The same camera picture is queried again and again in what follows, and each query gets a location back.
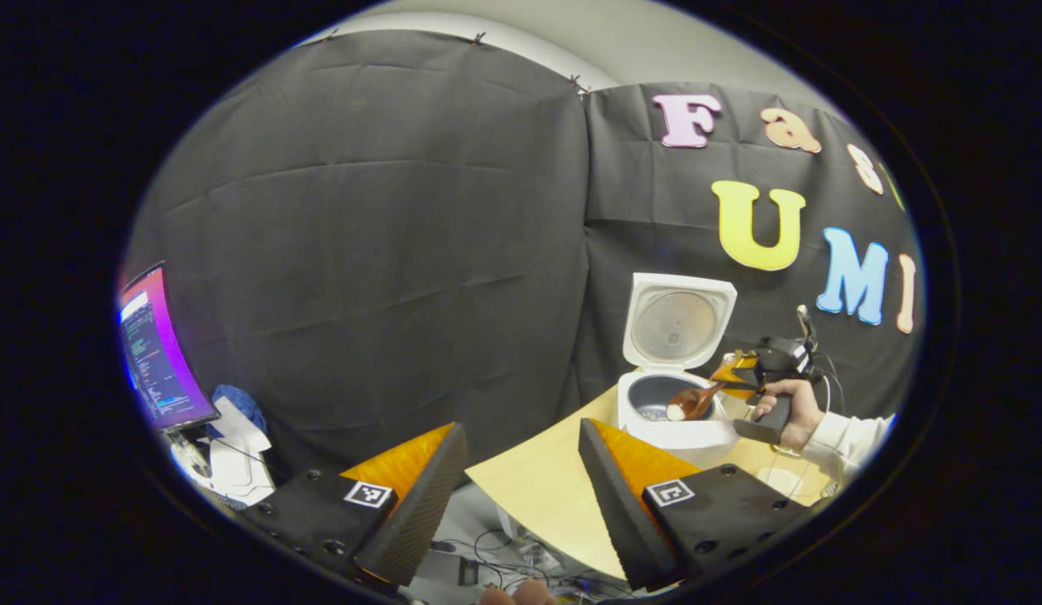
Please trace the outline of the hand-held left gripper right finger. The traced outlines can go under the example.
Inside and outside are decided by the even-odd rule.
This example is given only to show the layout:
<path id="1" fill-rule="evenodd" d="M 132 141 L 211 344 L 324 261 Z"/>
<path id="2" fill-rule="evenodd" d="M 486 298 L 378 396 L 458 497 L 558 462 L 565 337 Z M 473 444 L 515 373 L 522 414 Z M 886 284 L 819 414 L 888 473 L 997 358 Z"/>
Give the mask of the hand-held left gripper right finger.
<path id="1" fill-rule="evenodd" d="M 594 418 L 580 421 L 578 451 L 632 589 L 712 581 L 807 518 L 743 468 L 702 470 Z"/>

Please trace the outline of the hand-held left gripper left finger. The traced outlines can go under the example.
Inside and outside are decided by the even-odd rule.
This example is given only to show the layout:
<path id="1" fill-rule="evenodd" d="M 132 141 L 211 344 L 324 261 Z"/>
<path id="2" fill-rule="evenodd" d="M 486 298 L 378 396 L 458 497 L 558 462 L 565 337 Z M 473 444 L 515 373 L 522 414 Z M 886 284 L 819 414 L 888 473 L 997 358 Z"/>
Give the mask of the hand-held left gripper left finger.
<path id="1" fill-rule="evenodd" d="M 464 426 L 448 423 L 345 471 L 306 470 L 239 521 L 366 588 L 410 585 L 462 478 Z"/>

